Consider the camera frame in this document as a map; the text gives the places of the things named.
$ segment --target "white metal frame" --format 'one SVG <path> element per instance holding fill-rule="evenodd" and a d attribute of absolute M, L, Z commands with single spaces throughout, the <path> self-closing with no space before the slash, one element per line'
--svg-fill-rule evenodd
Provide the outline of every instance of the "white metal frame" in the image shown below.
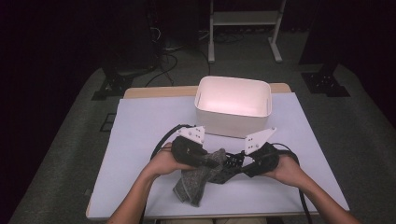
<path fill-rule="evenodd" d="M 286 0 L 282 0 L 279 11 L 235 11 L 235 12 L 215 12 L 213 1 L 210 1 L 210 27 L 209 27 L 209 47 L 208 57 L 210 63 L 215 62 L 215 46 L 213 42 L 213 27 L 220 25 L 274 25 L 275 30 L 271 37 L 268 37 L 271 50 L 277 63 L 282 62 L 279 49 L 276 45 L 280 23 L 283 18 Z"/>

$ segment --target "human hand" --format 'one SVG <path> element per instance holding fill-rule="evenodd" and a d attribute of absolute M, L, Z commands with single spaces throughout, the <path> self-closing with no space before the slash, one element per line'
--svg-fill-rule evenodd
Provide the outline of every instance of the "human hand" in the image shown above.
<path fill-rule="evenodd" d="M 192 166 L 179 163 L 175 160 L 171 152 L 172 143 L 166 143 L 155 157 L 146 165 L 144 172 L 156 177 L 168 175 L 175 170 L 191 170 Z"/>
<path fill-rule="evenodd" d="M 271 177 L 282 184 L 300 188 L 311 178 L 300 168 L 297 162 L 290 156 L 281 155 L 279 164 L 275 170 L 262 174 Z"/>

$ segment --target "gray fabric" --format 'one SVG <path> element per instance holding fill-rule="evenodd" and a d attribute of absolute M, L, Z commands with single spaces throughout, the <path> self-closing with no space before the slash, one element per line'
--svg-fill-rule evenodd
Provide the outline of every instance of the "gray fabric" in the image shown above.
<path fill-rule="evenodd" d="M 173 188 L 173 192 L 181 202 L 190 202 L 195 207 L 199 207 L 207 180 L 220 173 L 222 164 L 227 160 L 223 148 L 214 153 L 204 155 L 204 157 L 217 161 L 220 165 L 214 169 L 207 166 L 200 166 L 195 170 L 182 171 L 181 178 Z"/>

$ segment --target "carpeted floor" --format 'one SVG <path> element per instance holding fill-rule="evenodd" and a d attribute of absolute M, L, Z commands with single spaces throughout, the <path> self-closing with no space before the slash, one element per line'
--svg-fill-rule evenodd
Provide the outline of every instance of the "carpeted floor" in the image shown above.
<path fill-rule="evenodd" d="M 215 46 L 216 62 L 209 64 L 201 51 L 172 53 L 177 66 L 169 72 L 174 85 L 198 85 L 207 75 L 285 82 L 303 107 L 332 171 L 344 192 L 351 213 L 362 223 L 396 220 L 396 132 L 362 88 L 357 77 L 339 65 L 334 72 L 350 97 L 311 94 L 302 72 L 317 65 L 298 65 L 307 33 L 281 33 L 278 47 L 283 63 L 275 63 L 266 41 L 269 34 L 245 35 L 230 45 Z M 164 69 L 175 62 L 163 57 Z M 133 87 L 144 87 L 161 71 L 137 77 Z M 105 80 L 101 69 L 89 78 L 54 139 L 34 181 L 10 223 L 92 223 L 85 217 L 110 132 L 101 132 L 109 113 L 116 113 L 120 97 L 93 101 Z M 160 76 L 150 86 L 170 86 Z M 306 223 L 304 216 L 283 217 L 285 223 Z M 314 223 L 323 223 L 314 217 Z"/>

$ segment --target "person's right hand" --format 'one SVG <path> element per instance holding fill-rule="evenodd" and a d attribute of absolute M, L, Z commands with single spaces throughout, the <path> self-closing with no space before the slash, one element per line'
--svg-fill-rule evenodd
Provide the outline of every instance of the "person's right hand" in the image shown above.
<path fill-rule="evenodd" d="M 275 170 L 262 174 L 283 184 L 296 188 L 302 187 L 311 178 L 300 168 L 294 159 L 287 155 L 279 157 L 279 164 Z"/>

